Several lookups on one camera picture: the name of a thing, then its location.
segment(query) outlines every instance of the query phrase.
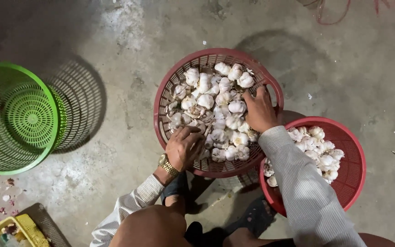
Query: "forearm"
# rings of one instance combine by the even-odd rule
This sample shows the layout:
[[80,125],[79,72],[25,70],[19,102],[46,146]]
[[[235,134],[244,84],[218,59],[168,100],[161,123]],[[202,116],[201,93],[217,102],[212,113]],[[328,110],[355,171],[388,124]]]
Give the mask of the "forearm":
[[138,188],[121,196],[115,203],[113,212],[103,220],[92,232],[94,240],[90,247],[107,247],[117,232],[120,223],[131,213],[144,207],[154,205],[165,186],[172,178],[162,168],[150,175]]
[[315,161],[294,145],[283,126],[264,132],[259,144],[271,159],[297,246],[365,246],[334,190],[316,172]]

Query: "green basket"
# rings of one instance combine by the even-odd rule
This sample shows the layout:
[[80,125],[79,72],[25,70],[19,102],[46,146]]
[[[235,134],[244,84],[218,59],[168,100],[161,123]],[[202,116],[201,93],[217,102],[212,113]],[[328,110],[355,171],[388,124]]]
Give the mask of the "green basket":
[[65,129],[58,92],[29,70],[0,62],[0,175],[38,165],[59,145]]

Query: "red basket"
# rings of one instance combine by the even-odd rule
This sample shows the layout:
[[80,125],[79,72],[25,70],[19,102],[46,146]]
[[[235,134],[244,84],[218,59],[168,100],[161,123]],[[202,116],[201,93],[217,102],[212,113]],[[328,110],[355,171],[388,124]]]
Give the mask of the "red basket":
[[[337,149],[342,149],[345,157],[341,159],[339,175],[331,184],[336,192],[337,199],[343,209],[348,210],[358,198],[365,182],[365,155],[362,147],[355,137],[342,124],[331,119],[319,116],[309,116],[292,121],[284,127],[320,126],[324,129],[326,141],[331,141]],[[286,216],[281,194],[267,185],[263,174],[264,160],[260,164],[260,186],[269,204],[281,215]]]
[[[283,110],[283,92],[277,80],[269,74],[263,65],[257,60],[251,58],[248,54],[228,49],[228,48],[211,48],[192,53],[178,63],[176,63],[164,76],[161,85],[159,85],[156,93],[154,110],[153,110],[153,124],[155,127],[156,136],[163,149],[167,145],[168,139],[171,137],[170,128],[168,126],[168,119],[165,115],[165,107],[168,104],[167,96],[174,84],[178,84],[180,79],[185,78],[184,72],[189,68],[198,68],[202,66],[214,66],[219,62],[224,62],[229,65],[234,63],[242,64],[244,67],[253,71],[255,85],[250,88],[250,92],[254,92],[257,87],[269,84],[275,91],[277,106],[275,112],[278,115]],[[216,163],[211,159],[195,160],[193,167],[189,171],[196,175],[212,178],[223,178],[237,176],[246,173],[249,169],[260,164],[265,155],[257,143],[251,143],[249,146],[250,158],[248,161],[226,161],[224,163]]]

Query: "yellow plastic basket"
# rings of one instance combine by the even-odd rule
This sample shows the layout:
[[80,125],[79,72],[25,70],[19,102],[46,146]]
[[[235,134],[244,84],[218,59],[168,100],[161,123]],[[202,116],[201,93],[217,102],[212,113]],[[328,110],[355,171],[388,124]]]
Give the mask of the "yellow plastic basket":
[[47,239],[42,232],[37,228],[36,224],[31,220],[28,215],[20,215],[17,217],[7,217],[0,222],[0,236],[2,235],[1,229],[8,226],[10,223],[15,223],[24,233],[25,237],[33,247],[50,247]]

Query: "wristwatch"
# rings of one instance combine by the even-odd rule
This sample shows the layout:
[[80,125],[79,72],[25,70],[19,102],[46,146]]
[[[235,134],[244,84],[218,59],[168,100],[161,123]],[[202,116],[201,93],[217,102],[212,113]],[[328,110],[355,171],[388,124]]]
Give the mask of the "wristwatch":
[[158,166],[161,166],[170,174],[172,177],[177,177],[179,175],[179,171],[176,170],[168,161],[167,154],[164,153],[159,157]]

